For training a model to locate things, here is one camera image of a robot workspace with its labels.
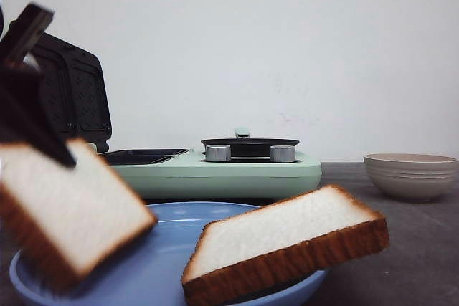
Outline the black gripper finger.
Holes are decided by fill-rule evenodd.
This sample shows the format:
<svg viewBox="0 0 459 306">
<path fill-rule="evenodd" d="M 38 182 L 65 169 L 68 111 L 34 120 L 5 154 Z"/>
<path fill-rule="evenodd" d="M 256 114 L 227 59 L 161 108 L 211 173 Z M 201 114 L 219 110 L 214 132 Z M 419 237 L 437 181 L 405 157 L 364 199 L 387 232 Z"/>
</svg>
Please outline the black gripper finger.
<svg viewBox="0 0 459 306">
<path fill-rule="evenodd" d="M 42 106 L 43 77 L 30 67 L 1 66 L 1 142 L 28 143 L 67 168 L 76 166 Z"/>
<path fill-rule="evenodd" d="M 1 39 L 1 61 L 22 62 L 53 20 L 54 12 L 28 3 Z"/>
</svg>

